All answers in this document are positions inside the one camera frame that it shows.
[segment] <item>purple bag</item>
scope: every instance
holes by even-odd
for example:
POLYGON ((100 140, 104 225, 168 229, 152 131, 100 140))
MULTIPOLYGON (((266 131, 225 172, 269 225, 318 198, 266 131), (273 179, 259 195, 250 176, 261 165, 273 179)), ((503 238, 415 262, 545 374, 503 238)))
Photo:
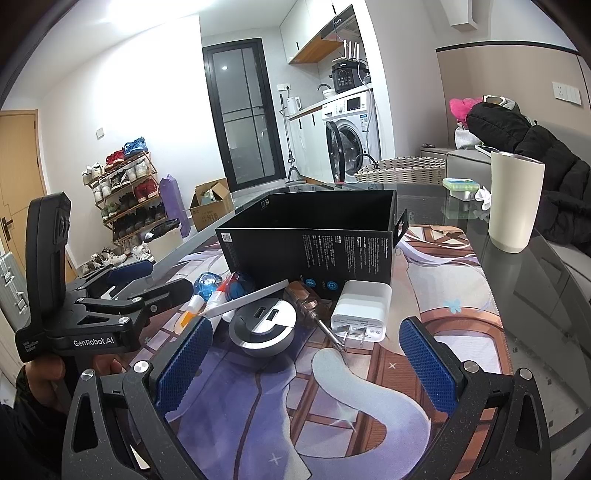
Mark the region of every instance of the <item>purple bag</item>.
POLYGON ((191 223, 184 210, 177 180, 170 174, 166 175, 165 179, 160 180, 160 198, 164 202, 166 216, 169 219, 179 219, 181 222, 181 236, 183 238, 187 237, 191 231, 191 223))

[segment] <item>red sneaker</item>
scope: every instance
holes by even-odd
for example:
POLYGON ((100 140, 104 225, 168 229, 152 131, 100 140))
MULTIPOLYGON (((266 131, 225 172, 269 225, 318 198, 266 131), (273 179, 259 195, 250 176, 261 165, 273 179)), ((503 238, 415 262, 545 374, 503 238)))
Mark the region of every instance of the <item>red sneaker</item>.
POLYGON ((123 149, 117 150, 113 153, 113 165, 115 165, 115 167, 121 165, 124 161, 125 159, 123 149))
POLYGON ((146 181, 142 182, 142 185, 144 186, 144 190, 149 199, 156 197, 158 194, 158 187, 156 186, 154 179, 147 179, 146 181))
POLYGON ((114 155, 115 154, 112 153, 111 155, 109 155, 107 157, 107 165, 105 165, 105 172, 111 171, 111 170, 113 170, 113 168, 115 168, 115 165, 113 165, 113 162, 115 161, 114 155))
POLYGON ((138 203, 148 200, 148 192, 146 192, 145 182, 140 183, 136 188, 134 188, 134 195, 135 198, 138 199, 138 203))

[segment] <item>crumpled tissue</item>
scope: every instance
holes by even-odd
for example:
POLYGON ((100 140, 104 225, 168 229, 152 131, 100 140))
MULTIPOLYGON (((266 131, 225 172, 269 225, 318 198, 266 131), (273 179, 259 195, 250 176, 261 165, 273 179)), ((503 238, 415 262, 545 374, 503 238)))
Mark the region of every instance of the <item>crumpled tissue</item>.
POLYGON ((481 187, 477 192, 476 192, 476 196, 475 196, 476 201, 478 202, 483 202, 482 203, 482 210, 486 211, 489 208, 491 208, 491 201, 492 201, 492 195, 491 193, 486 189, 486 187, 481 187))

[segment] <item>cardboard box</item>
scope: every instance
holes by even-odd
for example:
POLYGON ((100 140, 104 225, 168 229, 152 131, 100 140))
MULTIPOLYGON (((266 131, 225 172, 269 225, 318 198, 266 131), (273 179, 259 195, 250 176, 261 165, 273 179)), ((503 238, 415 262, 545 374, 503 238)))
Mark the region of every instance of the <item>cardboard box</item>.
POLYGON ((234 202, 226 179, 219 179, 195 187, 195 195, 191 202, 191 217, 198 231, 211 225, 227 213, 234 210, 234 202), (217 202, 199 205, 199 200, 209 189, 213 190, 217 202))
POLYGON ((216 229, 231 271, 257 287, 302 280, 336 300, 347 280, 390 284, 398 224, 395 190, 272 193, 216 229))

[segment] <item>silver screw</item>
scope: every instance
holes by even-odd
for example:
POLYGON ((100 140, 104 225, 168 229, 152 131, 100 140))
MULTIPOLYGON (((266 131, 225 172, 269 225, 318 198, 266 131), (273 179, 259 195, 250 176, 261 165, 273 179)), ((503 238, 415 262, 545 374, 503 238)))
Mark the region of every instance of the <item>silver screw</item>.
POLYGON ((526 368, 522 368, 521 370, 519 370, 519 374, 520 374, 521 378, 523 378, 525 380, 531 380, 532 378, 534 378, 534 374, 532 372, 530 372, 529 370, 527 370, 526 368))
POLYGON ((89 368, 89 369, 84 370, 82 372, 82 375, 80 376, 80 378, 82 380, 86 381, 86 380, 90 380, 94 376, 95 376, 95 371, 93 369, 89 368))
POLYGON ((475 374, 480 370, 480 367, 476 362, 468 360, 467 362, 464 362, 464 370, 466 370, 466 372, 470 372, 471 374, 475 374))
POLYGON ((141 360, 141 361, 137 362, 137 363, 134 365, 134 371, 135 371, 135 372, 137 372, 137 373, 139 373, 139 374, 142 374, 142 373, 144 373, 144 372, 145 372, 145 371, 146 371, 146 370, 147 370, 149 367, 150 367, 150 364, 149 364, 147 361, 145 361, 145 360, 141 360))

